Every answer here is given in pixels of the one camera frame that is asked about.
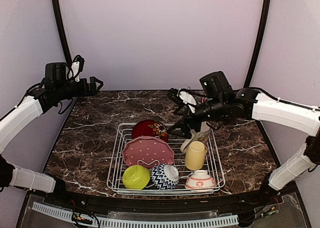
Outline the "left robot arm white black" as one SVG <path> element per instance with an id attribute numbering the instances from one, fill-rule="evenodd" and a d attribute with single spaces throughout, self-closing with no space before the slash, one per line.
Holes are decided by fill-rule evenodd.
<path id="1" fill-rule="evenodd" d="M 64 100 L 95 96 L 104 83 L 94 76 L 79 81 L 44 79 L 39 85 L 27 90 L 21 102 L 0 119 L 0 152 L 32 121 L 45 114 Z M 22 168 L 0 157 L 0 189 L 18 187 L 51 193 L 51 198 L 60 206 L 67 206 L 70 194 L 62 187 L 56 187 L 56 180 L 45 173 Z"/>

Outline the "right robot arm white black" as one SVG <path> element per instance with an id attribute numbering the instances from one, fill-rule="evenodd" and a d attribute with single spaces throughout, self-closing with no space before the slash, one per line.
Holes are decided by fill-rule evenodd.
<path id="1" fill-rule="evenodd" d="M 302 147 L 265 176 L 255 193 L 255 201 L 260 205 L 266 205 L 288 183 L 320 164 L 320 109 L 316 106 L 275 98 L 258 87 L 213 91 L 205 95 L 207 100 L 203 103 L 197 103 L 196 93 L 184 88 L 171 88 L 167 95 L 178 105 L 174 114 L 182 116 L 169 133 L 181 130 L 187 139 L 192 136 L 191 130 L 200 130 L 202 122 L 229 118 L 272 122 L 307 134 Z"/>

